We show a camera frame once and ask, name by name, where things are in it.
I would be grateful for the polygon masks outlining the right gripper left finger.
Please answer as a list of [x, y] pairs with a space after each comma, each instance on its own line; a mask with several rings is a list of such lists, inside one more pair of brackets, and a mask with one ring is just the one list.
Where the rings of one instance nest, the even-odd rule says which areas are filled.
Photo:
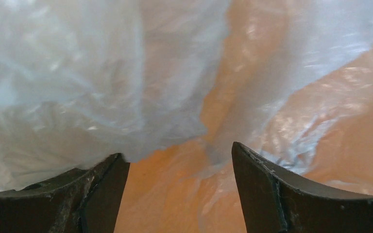
[[112, 233], [129, 169], [113, 154], [91, 169], [0, 192], [0, 233]]

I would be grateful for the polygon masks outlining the light blue trash bag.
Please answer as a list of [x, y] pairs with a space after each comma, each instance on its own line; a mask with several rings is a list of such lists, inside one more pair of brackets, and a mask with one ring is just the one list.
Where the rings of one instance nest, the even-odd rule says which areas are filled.
[[248, 233], [232, 145], [373, 196], [373, 0], [0, 0], [0, 192], [113, 154], [113, 233]]

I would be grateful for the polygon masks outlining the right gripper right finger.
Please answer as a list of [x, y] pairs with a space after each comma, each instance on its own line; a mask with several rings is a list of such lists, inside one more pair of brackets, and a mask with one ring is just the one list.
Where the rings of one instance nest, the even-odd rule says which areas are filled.
[[373, 233], [373, 196], [304, 178], [239, 142], [232, 161], [249, 233]]

